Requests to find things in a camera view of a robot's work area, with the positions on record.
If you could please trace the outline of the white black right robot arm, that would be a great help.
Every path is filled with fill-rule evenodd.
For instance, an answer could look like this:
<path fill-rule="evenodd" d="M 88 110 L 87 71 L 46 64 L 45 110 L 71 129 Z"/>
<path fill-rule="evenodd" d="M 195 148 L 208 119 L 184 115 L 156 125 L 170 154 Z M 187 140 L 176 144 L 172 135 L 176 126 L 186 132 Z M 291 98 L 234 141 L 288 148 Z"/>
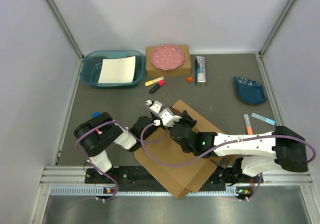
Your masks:
<path fill-rule="evenodd" d="M 196 124 L 186 111 L 173 115 L 166 124 L 170 137 L 185 153 L 201 158 L 240 157 L 233 170 L 234 178 L 245 182 L 250 177 L 283 169 L 304 173 L 308 169 L 305 139 L 286 126 L 257 135 L 227 135 L 217 132 L 195 132 Z"/>

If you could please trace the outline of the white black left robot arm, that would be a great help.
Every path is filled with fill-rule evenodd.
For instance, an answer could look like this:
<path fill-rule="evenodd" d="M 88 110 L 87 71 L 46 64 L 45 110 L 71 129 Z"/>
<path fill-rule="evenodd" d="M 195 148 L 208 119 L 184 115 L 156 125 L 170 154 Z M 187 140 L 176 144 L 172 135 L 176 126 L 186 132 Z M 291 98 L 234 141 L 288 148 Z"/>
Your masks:
<path fill-rule="evenodd" d="M 88 156 L 88 161 L 97 167 L 97 178 L 106 183 L 114 175 L 106 148 L 115 143 L 129 152 L 136 151 L 141 147 L 143 129 L 155 119 L 155 114 L 140 116 L 129 129 L 116 123 L 109 113 L 103 112 L 76 127 L 73 134 Z"/>

